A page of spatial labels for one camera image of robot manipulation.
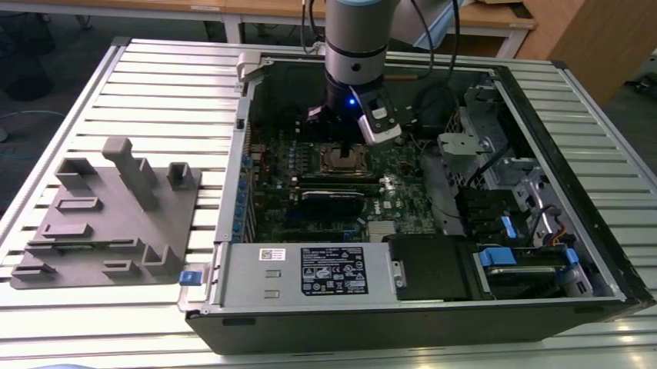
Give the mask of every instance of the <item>aluminum extrusion table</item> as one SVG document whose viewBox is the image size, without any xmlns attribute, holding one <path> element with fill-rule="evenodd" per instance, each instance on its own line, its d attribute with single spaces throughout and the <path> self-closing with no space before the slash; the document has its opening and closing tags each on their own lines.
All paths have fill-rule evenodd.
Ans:
<svg viewBox="0 0 657 369">
<path fill-rule="evenodd" d="M 650 367 L 657 362 L 657 307 L 611 323 L 586 324 L 530 344 L 226 357 L 184 323 L 176 284 L 17 291 L 23 258 L 57 190 L 61 158 L 107 164 L 104 139 L 127 135 L 151 165 L 187 161 L 203 170 L 185 261 L 211 260 L 222 184 L 238 102 L 235 65 L 243 50 L 300 54 L 299 48 L 117 40 L 91 77 L 24 187 L 0 221 L 0 367 Z M 390 53 L 388 59 L 426 61 Z M 462 63 L 489 59 L 459 58 Z M 505 64 L 637 272 L 657 294 L 657 181 L 570 72 L 542 61 Z M 203 289 L 188 290 L 193 300 Z"/>
</svg>

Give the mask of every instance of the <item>motherboard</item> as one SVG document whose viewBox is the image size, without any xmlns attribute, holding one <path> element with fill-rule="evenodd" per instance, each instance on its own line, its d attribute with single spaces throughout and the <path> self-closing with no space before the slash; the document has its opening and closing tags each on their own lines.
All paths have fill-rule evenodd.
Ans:
<svg viewBox="0 0 657 369">
<path fill-rule="evenodd" d="M 412 141 L 368 147 L 271 133 L 251 141 L 255 242 L 376 242 L 392 233 L 435 233 Z"/>
</svg>

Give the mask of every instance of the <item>gray plastic holder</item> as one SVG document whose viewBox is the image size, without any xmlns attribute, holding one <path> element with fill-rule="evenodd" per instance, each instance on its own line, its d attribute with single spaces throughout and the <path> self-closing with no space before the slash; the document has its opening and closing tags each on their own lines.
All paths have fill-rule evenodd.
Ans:
<svg viewBox="0 0 657 369">
<path fill-rule="evenodd" d="M 64 288 L 177 282 L 201 172 L 187 163 L 151 168 L 127 138 L 108 138 L 115 168 L 67 158 L 61 187 L 11 286 Z"/>
</svg>

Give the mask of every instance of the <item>power supply label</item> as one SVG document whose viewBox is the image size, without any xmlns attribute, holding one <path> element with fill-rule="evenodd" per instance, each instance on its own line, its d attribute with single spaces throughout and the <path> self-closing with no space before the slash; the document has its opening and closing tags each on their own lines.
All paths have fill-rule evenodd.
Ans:
<svg viewBox="0 0 657 369">
<path fill-rule="evenodd" d="M 306 296 L 367 294 L 362 248 L 302 248 L 300 279 Z"/>
</svg>

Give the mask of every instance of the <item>barcode sticker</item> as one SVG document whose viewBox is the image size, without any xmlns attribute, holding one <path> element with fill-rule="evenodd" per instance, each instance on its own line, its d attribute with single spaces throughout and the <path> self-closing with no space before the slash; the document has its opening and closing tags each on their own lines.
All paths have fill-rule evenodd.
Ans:
<svg viewBox="0 0 657 369">
<path fill-rule="evenodd" d="M 259 250 L 260 261 L 284 261 L 286 249 L 284 248 L 260 248 Z"/>
</svg>

